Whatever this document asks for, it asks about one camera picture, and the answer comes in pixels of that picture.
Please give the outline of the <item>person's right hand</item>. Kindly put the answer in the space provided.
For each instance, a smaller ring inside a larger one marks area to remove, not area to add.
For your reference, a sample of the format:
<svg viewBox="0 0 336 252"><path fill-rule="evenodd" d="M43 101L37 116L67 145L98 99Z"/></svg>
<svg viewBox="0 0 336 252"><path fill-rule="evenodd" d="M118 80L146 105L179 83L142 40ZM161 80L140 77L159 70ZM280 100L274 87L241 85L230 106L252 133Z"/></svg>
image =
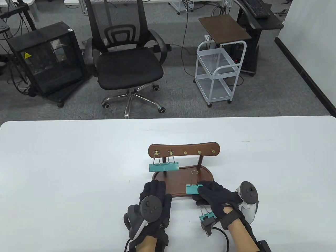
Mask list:
<svg viewBox="0 0 336 252"><path fill-rule="evenodd" d="M219 220L229 214L229 212L225 212L225 208L232 209L234 220L244 217L239 210L240 200L236 193L229 191L215 181L202 180L199 185L202 186L198 188L198 194L192 195L192 199L196 201L198 206L210 205L212 212Z"/></svg>

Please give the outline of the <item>person's left hand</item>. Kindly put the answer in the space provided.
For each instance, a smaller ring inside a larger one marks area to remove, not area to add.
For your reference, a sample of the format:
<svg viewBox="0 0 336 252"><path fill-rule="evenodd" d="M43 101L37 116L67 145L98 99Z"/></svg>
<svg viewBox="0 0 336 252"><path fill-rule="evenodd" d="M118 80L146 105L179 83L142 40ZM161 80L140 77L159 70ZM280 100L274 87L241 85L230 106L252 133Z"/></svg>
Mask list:
<svg viewBox="0 0 336 252"><path fill-rule="evenodd" d="M149 195L156 196L160 200L163 210L159 219L155 222L149 223L142 230L140 236L152 236L163 240L163 237L168 237L165 233L165 229L169 225L172 195L166 194L166 183L158 180L152 180L144 185L144 190L139 197L140 201Z"/></svg>

